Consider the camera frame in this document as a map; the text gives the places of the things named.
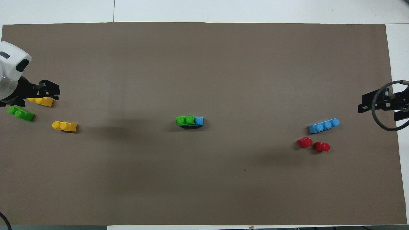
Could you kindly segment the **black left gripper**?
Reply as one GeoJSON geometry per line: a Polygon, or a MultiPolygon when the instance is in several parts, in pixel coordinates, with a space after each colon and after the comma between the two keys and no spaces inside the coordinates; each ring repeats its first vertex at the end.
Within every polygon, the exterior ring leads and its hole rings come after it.
{"type": "Polygon", "coordinates": [[[54,100],[59,100],[60,87],[49,80],[41,80],[38,84],[38,89],[36,85],[30,83],[25,77],[21,77],[18,81],[16,89],[4,99],[1,99],[0,106],[20,106],[25,107],[25,99],[28,98],[52,98],[54,100]]]}

